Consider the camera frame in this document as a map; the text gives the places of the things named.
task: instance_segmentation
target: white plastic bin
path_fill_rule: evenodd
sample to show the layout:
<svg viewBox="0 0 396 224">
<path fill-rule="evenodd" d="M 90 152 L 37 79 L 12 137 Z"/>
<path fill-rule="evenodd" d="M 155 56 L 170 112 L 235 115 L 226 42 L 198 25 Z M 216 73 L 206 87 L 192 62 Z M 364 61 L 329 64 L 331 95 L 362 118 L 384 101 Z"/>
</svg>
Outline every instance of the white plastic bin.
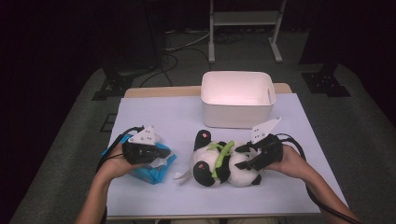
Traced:
<svg viewBox="0 0 396 224">
<path fill-rule="evenodd" d="M 242 71 L 205 73 L 201 98 L 204 124 L 216 128 L 252 128 L 269 119 L 276 101 L 270 76 Z"/>
</svg>

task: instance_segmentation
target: stuffed panda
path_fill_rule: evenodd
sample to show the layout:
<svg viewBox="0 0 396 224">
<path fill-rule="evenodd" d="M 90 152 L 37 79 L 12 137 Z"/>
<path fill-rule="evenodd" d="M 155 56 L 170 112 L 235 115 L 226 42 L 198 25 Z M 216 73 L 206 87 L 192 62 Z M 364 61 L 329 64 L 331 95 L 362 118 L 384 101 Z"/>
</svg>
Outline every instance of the stuffed panda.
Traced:
<svg viewBox="0 0 396 224">
<path fill-rule="evenodd" d="M 237 144 L 233 147 L 229 162 L 230 176 L 228 182 L 236 187 L 246 187 L 249 185 L 260 185 L 262 176 L 255 169 L 239 169 L 235 165 L 240 162 L 249 161 L 257 156 L 257 151 L 250 149 L 246 145 Z"/>
<path fill-rule="evenodd" d="M 248 161 L 254 151 L 242 144 L 214 142 L 210 131 L 201 130 L 195 137 L 191 160 L 194 179 L 206 187 L 216 187 L 228 181 L 236 187 L 259 185 L 262 178 L 254 169 L 239 169 L 235 164 Z"/>
<path fill-rule="evenodd" d="M 230 155 L 224 149 L 224 142 L 212 142 L 211 134 L 201 130 L 195 137 L 192 153 L 192 175 L 195 180 L 206 187 L 216 187 L 224 183 L 230 176 L 228 164 Z M 223 157 L 219 165 L 218 158 Z"/>
</svg>

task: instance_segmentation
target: wooden table edge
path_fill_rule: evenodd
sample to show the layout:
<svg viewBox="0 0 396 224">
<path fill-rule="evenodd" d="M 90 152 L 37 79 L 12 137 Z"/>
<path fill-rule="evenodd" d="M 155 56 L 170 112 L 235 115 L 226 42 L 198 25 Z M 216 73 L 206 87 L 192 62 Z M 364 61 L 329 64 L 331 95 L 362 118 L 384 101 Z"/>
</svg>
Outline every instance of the wooden table edge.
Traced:
<svg viewBox="0 0 396 224">
<path fill-rule="evenodd" d="M 290 86 L 286 83 L 274 83 L 274 89 L 277 94 L 292 93 Z M 131 88 L 125 92 L 124 98 L 197 95 L 201 95 L 201 86 Z"/>
</svg>

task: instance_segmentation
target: table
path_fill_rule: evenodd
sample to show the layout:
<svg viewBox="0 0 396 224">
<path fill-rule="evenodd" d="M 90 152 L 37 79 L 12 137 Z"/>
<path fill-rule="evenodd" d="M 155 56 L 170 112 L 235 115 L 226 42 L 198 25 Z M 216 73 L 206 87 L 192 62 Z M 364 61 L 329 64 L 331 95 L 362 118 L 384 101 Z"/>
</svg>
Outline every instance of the table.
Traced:
<svg viewBox="0 0 396 224">
<path fill-rule="evenodd" d="M 276 103 L 271 116 L 282 120 L 272 133 L 288 133 L 304 148 L 308 162 L 326 179 L 346 203 L 332 170 L 318 144 L 295 93 L 287 84 L 275 84 Z M 162 183 L 150 185 L 131 175 L 113 180 L 107 199 L 108 219 L 165 219 L 202 217 L 283 217 L 318 215 L 318 207 L 308 198 L 304 182 L 274 171 L 262 172 L 259 186 L 236 188 L 222 184 L 200 186 L 191 179 L 178 185 L 176 172 L 189 169 L 193 141 L 200 129 L 212 132 L 214 140 L 249 141 L 249 130 L 207 128 L 200 116 L 200 87 L 129 89 L 121 100 L 110 143 L 128 128 L 154 125 L 161 143 L 169 146 L 177 159 Z"/>
</svg>

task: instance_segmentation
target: metal shelf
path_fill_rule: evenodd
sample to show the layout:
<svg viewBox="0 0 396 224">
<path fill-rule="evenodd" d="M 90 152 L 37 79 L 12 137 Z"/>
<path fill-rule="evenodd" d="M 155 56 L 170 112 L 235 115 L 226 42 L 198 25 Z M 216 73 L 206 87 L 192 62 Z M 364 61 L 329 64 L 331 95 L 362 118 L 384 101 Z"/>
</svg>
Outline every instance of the metal shelf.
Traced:
<svg viewBox="0 0 396 224">
<path fill-rule="evenodd" d="M 215 12 L 213 24 L 218 25 L 275 25 L 278 11 Z"/>
<path fill-rule="evenodd" d="M 271 50 L 277 63 L 283 62 L 280 56 L 279 49 L 276 45 L 277 35 L 279 33 L 280 23 L 282 22 L 283 12 L 287 0 L 281 0 L 279 11 L 232 11 L 232 12 L 215 12 L 213 1 L 210 0 L 210 36 L 209 36 L 209 62 L 215 62 L 215 42 L 214 32 L 215 26 L 229 26 L 229 25 L 274 25 L 274 35 L 268 38 Z"/>
</svg>

